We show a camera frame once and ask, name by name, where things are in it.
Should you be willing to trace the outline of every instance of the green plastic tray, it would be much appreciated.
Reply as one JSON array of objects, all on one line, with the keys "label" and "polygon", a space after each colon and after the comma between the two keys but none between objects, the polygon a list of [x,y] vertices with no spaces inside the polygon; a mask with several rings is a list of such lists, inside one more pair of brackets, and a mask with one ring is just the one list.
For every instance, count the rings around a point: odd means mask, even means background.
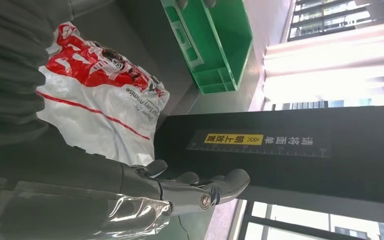
[{"label": "green plastic tray", "polygon": [[161,0],[192,76],[203,94],[237,91],[253,35],[242,0],[222,0],[214,8],[189,0]]}]

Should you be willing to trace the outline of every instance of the floor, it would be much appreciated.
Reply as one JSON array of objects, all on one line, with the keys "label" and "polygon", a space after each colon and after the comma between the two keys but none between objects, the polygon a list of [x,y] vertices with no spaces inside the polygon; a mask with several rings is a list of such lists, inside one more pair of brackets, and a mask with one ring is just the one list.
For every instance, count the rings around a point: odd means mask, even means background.
[{"label": "floor", "polygon": [[[159,123],[168,115],[245,112],[264,81],[263,56],[267,45],[279,43],[290,0],[244,0],[254,48],[237,92],[202,95],[185,64],[159,0],[122,0],[73,21],[86,39],[101,42],[140,65],[164,83],[170,100]],[[235,205],[216,210],[215,218],[228,219]],[[172,217],[160,234],[149,240],[217,239],[227,236],[230,225],[211,223],[213,211]]]}]

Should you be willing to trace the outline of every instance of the yellow label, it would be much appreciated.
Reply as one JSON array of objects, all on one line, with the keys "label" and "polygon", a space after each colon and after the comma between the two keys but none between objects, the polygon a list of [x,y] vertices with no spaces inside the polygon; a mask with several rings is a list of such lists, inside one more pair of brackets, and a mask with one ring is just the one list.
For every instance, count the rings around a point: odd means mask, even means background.
[{"label": "yellow label", "polygon": [[209,133],[204,141],[205,144],[239,144],[239,145],[261,145],[263,134],[230,134]]}]

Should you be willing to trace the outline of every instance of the red stripe on bag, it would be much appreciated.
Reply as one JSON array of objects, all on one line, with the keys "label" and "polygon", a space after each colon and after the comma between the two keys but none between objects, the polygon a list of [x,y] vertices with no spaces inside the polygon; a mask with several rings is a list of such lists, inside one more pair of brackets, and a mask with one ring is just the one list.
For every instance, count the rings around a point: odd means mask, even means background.
[{"label": "red stripe on bag", "polygon": [[73,102],[73,101],[68,101],[68,100],[64,100],[64,99],[60,99],[60,98],[56,98],[56,97],[53,97],[53,96],[50,96],[50,95],[47,95],[47,94],[44,94],[40,91],[36,91],[36,93],[46,99],[49,99],[51,101],[54,101],[54,102],[58,102],[58,103],[62,103],[62,104],[67,104],[67,105],[71,105],[71,106],[75,106],[75,107],[80,107],[82,109],[86,109],[88,110],[89,112],[92,112],[92,113],[95,113],[95,114],[101,114],[103,115],[104,117],[106,117],[108,120],[110,121],[113,121],[115,123],[118,123],[120,124],[121,126],[125,127],[126,129],[130,130],[132,133],[138,135],[139,137],[143,138],[143,139],[146,139],[146,140],[151,140],[149,137],[147,136],[144,136],[142,134],[140,134],[139,132],[137,132],[136,130],[134,130],[131,126],[123,123],[122,121],[114,118],[114,117],[111,117],[111,116],[107,116],[105,115],[102,111],[100,110],[96,110],[96,109],[92,109],[92,108],[89,108],[85,105],[82,105],[80,103],[77,103],[77,102]]}]

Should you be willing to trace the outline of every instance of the red print on bag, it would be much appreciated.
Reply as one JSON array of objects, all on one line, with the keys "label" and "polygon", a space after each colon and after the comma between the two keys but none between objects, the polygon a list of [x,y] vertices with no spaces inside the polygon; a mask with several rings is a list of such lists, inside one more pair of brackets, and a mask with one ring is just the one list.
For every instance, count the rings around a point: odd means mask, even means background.
[{"label": "red print on bag", "polygon": [[56,42],[62,50],[49,59],[46,67],[50,71],[75,78],[86,87],[103,84],[122,87],[128,84],[137,87],[141,92],[149,87],[159,97],[165,94],[156,88],[150,76],[122,55],[83,40],[75,26],[62,24],[58,31]]}]

